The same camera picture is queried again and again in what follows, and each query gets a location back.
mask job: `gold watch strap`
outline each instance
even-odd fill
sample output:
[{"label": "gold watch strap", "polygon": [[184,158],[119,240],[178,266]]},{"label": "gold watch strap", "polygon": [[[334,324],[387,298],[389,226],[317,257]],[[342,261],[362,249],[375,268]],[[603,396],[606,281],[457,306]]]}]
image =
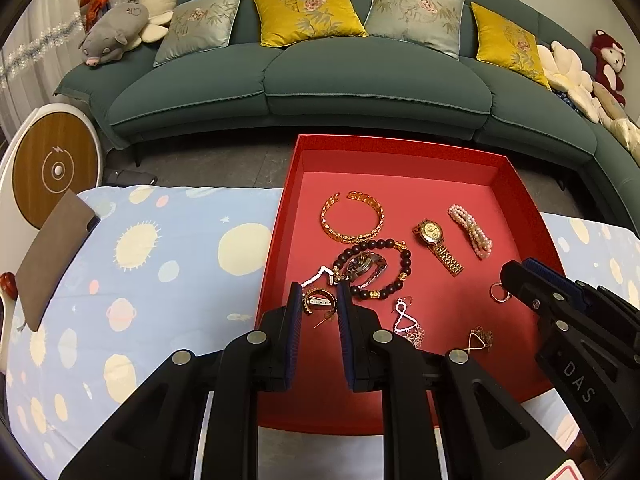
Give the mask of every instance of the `gold watch strap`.
[{"label": "gold watch strap", "polygon": [[431,249],[433,254],[436,255],[437,259],[439,259],[442,264],[447,267],[447,270],[453,275],[457,276],[460,272],[465,268],[458,263],[458,261],[451,256],[449,250],[444,246],[444,244],[438,244],[433,249]]}]

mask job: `red box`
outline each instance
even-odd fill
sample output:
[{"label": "red box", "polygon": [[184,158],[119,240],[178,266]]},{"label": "red box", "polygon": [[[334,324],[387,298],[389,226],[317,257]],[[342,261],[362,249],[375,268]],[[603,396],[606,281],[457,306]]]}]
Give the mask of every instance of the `red box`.
[{"label": "red box", "polygon": [[[301,135],[291,159],[276,218],[256,319],[287,301],[291,282],[302,283],[331,267],[348,246],[321,228],[320,210],[336,192],[340,201],[326,214],[329,225],[350,235],[369,232],[378,222],[372,208],[347,200],[349,191],[367,193],[385,211],[376,238],[404,240],[412,252],[412,274],[387,300],[368,300],[384,328],[393,329],[396,298],[411,296],[407,313],[425,331],[421,350],[444,354],[466,348],[470,330],[494,333],[489,351],[474,358],[518,401],[550,388],[534,360],[540,346],[537,316],[515,298],[496,303],[489,287],[502,265],[530,256],[562,272],[553,242],[533,200],[506,157],[455,146],[377,137]],[[480,260],[467,233],[448,215],[453,203],[466,208],[494,242]],[[423,219],[438,222],[445,245],[465,267],[457,277],[426,247],[412,228]],[[388,269],[369,288],[391,283],[399,272],[399,253],[380,250]],[[324,278],[315,285],[329,288]],[[298,365],[292,388],[260,394],[258,423],[287,431],[324,434],[380,434],[379,392],[354,394],[342,367],[338,323],[318,328],[322,313],[303,316]]]}]

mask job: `white sheer curtain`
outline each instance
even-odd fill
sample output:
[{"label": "white sheer curtain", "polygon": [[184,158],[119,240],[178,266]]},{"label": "white sheer curtain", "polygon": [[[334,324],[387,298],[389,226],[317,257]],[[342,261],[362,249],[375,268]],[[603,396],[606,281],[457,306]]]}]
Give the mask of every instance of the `white sheer curtain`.
[{"label": "white sheer curtain", "polygon": [[34,108],[52,102],[62,77],[81,62],[79,0],[32,0],[0,55],[0,126],[10,140]]}]

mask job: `brown cardboard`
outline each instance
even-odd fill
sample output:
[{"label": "brown cardboard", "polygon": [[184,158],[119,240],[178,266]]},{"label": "brown cardboard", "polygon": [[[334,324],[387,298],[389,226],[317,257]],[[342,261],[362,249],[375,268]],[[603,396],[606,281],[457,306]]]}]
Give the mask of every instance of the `brown cardboard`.
[{"label": "brown cardboard", "polygon": [[24,319],[33,332],[96,222],[94,210],[67,190],[36,235],[15,275]]}]

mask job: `sofa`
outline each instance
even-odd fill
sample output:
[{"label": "sofa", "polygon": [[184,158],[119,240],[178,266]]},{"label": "sofa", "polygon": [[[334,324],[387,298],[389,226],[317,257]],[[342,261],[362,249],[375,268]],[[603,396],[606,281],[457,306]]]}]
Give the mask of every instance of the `sofa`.
[{"label": "sofa", "polygon": [[[351,0],[363,23],[371,1]],[[404,130],[525,153],[576,171],[606,220],[637,234],[640,169],[633,158],[543,86],[477,61],[471,2],[517,23],[539,44],[557,40],[574,49],[593,76],[590,50],[518,0],[465,0],[460,60],[377,37],[261,47],[254,1],[241,0],[228,47],[153,68],[158,45],[143,44],[119,62],[76,67],[56,93],[87,102],[119,149],[194,132],[321,125]]]}]

